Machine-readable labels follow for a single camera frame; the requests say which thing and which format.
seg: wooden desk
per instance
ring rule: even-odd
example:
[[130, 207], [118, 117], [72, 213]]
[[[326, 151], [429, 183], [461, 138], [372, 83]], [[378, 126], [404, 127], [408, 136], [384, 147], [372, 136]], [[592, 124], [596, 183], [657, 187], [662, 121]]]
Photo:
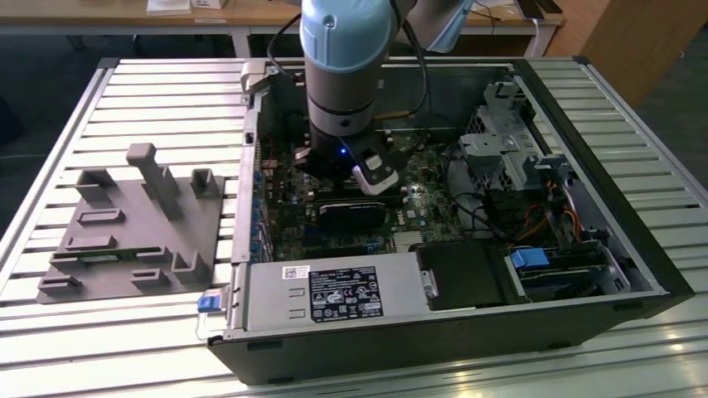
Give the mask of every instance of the wooden desk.
[[149, 17], [146, 0], [0, 0], [0, 35], [230, 35], [234, 6]]
[[[276, 33], [288, 20], [297, 14], [298, 9], [284, 3], [282, 0], [234, 1], [236, 6], [230, 16], [232, 23], [237, 26], [233, 46], [237, 55], [244, 57], [244, 54], [250, 56], [248, 36]], [[481, 9], [477, 12], [485, 14], [488, 11], [486, 9]], [[462, 35], [534, 36], [536, 39], [529, 41], [524, 55], [542, 56], [553, 33], [564, 23], [562, 16], [560, 14], [546, 14], [546, 19], [541, 21], [536, 34], [533, 23], [522, 19], [516, 6], [493, 7], [490, 9], [490, 15], [494, 18], [500, 18], [501, 21], [494, 21], [492, 24], [492, 20], [486, 16], [470, 13], [462, 29]], [[290, 27], [285, 33], [297, 34], [297, 27]]]
[[[221, 10], [192, 9], [192, 14], [149, 17], [146, 0], [0, 0], [0, 35], [230, 35], [238, 57], [250, 57], [248, 36], [273, 34], [297, 13], [281, 0], [229, 0]], [[494, 7], [494, 21], [472, 14], [464, 35], [534, 36], [526, 56], [541, 56], [556, 28], [558, 15], [548, 15], [536, 27], [522, 20], [516, 7]], [[297, 27], [288, 30], [297, 33]]]

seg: white table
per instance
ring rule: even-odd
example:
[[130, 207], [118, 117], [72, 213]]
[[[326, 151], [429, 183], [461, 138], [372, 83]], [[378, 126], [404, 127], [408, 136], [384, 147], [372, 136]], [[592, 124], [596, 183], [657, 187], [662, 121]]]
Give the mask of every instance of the white table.
[[[532, 66], [697, 292], [657, 317], [625, 323], [569, 349], [248, 387], [197, 336], [200, 293], [36, 304], [38, 279], [80, 199], [72, 188], [78, 170], [106, 167], [113, 179], [138, 177], [122, 151], [146, 140], [174, 176], [209, 167], [228, 179], [213, 284], [228, 283], [244, 136], [242, 62], [122, 60], [96, 71], [0, 241], [0, 396], [565, 398], [705, 393], [708, 195], [594, 68], [562, 60], [533, 61]], [[558, 151], [542, 123], [536, 125]], [[222, 319], [209, 319], [208, 330], [222, 327]]]

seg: blue release tab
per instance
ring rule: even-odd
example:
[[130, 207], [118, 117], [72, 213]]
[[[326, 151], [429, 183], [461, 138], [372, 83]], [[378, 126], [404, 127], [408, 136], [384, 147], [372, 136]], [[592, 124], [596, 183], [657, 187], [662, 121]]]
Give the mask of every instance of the blue release tab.
[[510, 254], [510, 262], [514, 268], [542, 267], [549, 265], [549, 258], [542, 249], [518, 249]]
[[221, 311], [221, 296], [201, 296], [197, 302], [197, 311], [201, 313]]

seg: floor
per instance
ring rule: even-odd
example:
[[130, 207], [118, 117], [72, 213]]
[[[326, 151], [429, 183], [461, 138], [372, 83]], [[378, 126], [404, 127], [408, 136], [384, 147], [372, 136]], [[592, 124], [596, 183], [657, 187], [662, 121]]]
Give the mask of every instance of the floor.
[[[150, 58], [232, 56], [228, 43], [228, 37], [144, 36], [138, 53]], [[252, 44], [262, 47], [262, 40]], [[85, 45], [84, 51], [73, 51], [60, 36], [12, 36], [0, 41], [0, 59], [10, 60], [0, 63], [0, 97], [24, 125], [22, 136], [0, 146], [0, 235], [61, 133], [98, 60], [138, 56], [129, 36], [85, 37]], [[706, 76], [708, 28], [698, 33], [684, 57], [637, 109], [705, 186]]]

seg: table leg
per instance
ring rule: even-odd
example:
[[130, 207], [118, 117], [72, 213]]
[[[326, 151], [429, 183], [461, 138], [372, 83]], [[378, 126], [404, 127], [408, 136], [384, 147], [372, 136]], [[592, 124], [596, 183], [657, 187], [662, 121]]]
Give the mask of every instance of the table leg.
[[237, 27], [230, 29], [230, 40], [233, 41], [233, 51], [236, 58], [250, 58], [250, 46], [248, 44], [248, 28]]
[[540, 26], [537, 36], [530, 38], [529, 46], [526, 47], [526, 52], [522, 56], [542, 56], [545, 51], [549, 48], [550, 39], [556, 33], [554, 26]]

